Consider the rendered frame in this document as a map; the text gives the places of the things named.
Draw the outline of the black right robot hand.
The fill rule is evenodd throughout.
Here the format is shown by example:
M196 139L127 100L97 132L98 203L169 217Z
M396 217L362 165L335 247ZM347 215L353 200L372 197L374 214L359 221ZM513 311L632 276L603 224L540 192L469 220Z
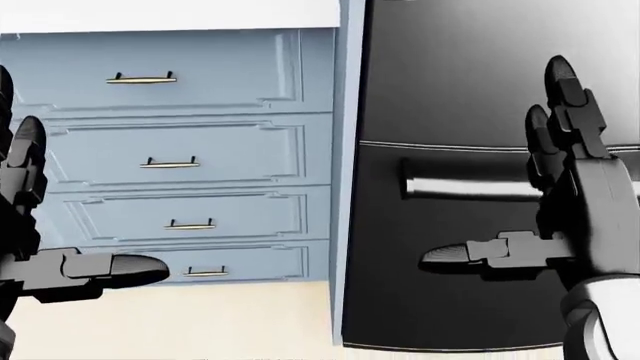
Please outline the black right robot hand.
M538 230L433 248L418 268L483 281L533 281L547 269L566 289L590 278L640 275L640 205L624 162L601 140L604 116L563 56L544 72L547 105L525 116Z

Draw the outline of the blue drawer front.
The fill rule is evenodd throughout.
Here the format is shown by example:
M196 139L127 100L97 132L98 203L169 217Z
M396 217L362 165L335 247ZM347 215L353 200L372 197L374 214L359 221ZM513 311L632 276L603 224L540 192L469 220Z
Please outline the blue drawer front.
M326 281L328 240L234 243L226 245L174 245L134 248L83 248L85 253L140 254L163 260L170 277L163 285L232 284L280 281ZM189 266L226 266L228 275L187 278Z
M50 194L34 212L48 245L87 248L328 239L328 186ZM178 224L215 229L165 230Z
M328 113L179 116L49 122L47 168L57 193L141 188L240 188L331 182ZM143 169L157 161L199 167Z
M332 29L0 36L17 115L49 119L324 113Z

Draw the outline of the black refrigerator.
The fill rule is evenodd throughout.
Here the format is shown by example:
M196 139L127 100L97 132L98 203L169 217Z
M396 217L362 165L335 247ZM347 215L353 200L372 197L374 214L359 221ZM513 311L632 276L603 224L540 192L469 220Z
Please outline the black refrigerator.
M537 202L404 199L400 161L436 178L528 182L525 114L545 104L544 69L560 55L640 180L640 0L366 0L364 33L344 344L558 346L555 272L495 282L418 268L432 248L534 230Z

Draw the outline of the white countertop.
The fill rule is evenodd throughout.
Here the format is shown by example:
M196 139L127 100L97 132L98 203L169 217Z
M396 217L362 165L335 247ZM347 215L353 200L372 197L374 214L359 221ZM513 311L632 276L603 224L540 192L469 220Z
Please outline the white countertop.
M0 34L339 26L339 0L0 0Z

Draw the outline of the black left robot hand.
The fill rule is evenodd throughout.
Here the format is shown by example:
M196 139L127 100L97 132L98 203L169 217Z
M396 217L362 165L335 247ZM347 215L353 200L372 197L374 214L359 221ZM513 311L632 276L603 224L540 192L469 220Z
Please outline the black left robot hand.
M35 116L10 129L13 97L12 77L0 65L0 323L21 297L43 304L91 300L106 289L167 279L168 266L154 257L40 247L32 212L43 203L48 184L46 131Z

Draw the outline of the blue drawer cabinet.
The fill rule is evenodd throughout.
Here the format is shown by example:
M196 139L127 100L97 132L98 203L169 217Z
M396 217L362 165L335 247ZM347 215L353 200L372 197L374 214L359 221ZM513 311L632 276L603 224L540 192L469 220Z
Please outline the blue drawer cabinet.
M158 257L168 284L335 286L365 1L329 26L0 29L14 113L49 135L43 247Z

